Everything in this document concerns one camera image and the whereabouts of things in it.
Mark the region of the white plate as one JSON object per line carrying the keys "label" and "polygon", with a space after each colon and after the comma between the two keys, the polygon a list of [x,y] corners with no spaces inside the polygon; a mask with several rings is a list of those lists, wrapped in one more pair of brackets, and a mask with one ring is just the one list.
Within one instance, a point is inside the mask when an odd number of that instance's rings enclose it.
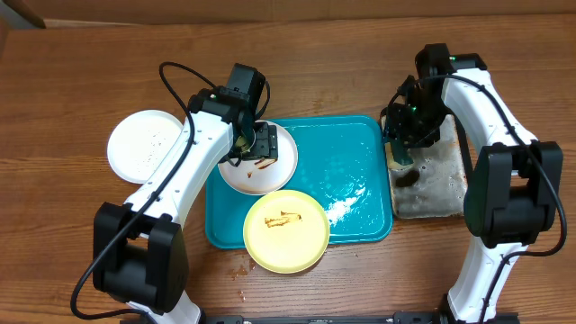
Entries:
{"label": "white plate", "polygon": [[282,126],[266,121],[276,127],[278,158],[242,161],[238,167],[230,163],[218,165],[220,175],[227,185],[243,194],[262,195],[284,187],[295,173],[298,149],[292,135]]}
{"label": "white plate", "polygon": [[107,159],[121,179],[144,184],[158,168],[179,137],[183,124],[160,110],[135,112],[112,131],[107,143]]}

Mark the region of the yellow green sponge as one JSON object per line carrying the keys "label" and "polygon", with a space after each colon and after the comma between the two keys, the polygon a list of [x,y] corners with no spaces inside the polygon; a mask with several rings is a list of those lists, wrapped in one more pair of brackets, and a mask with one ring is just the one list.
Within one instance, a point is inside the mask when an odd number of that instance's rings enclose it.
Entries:
{"label": "yellow green sponge", "polygon": [[390,170],[403,170],[412,167],[414,162],[408,152],[395,140],[385,144],[387,167]]}

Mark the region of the yellow-green plate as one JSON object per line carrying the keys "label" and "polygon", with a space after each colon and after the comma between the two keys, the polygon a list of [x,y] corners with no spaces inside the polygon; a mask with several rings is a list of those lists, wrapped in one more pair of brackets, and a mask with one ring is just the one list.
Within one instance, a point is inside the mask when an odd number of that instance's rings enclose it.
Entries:
{"label": "yellow-green plate", "polygon": [[295,190],[264,195],[249,209],[243,239],[251,258],[283,275],[314,266],[329,244],[330,226],[323,207]]}

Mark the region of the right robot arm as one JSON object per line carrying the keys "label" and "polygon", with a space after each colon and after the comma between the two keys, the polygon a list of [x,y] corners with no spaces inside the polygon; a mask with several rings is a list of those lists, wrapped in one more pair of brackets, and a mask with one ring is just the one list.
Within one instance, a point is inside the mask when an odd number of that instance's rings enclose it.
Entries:
{"label": "right robot arm", "polygon": [[559,197],[563,152],[526,130],[504,104],[476,53],[453,55],[428,44],[381,112],[389,168],[412,166],[417,149],[441,138],[447,115],[472,140],[478,155],[463,196],[471,242],[454,286],[437,310],[399,311],[397,323],[517,323],[496,304],[520,257],[549,257],[567,237]]}

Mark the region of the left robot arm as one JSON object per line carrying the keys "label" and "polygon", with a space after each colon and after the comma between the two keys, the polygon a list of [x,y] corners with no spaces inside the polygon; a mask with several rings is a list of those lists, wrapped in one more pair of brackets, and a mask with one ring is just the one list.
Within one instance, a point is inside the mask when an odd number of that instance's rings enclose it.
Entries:
{"label": "left robot arm", "polygon": [[186,120],[170,150],[140,189],[94,217],[94,261],[85,277],[126,303],[143,323],[200,323],[188,297],[183,226],[200,189],[219,164],[277,158],[274,130],[260,120],[262,91],[219,86],[184,104]]}

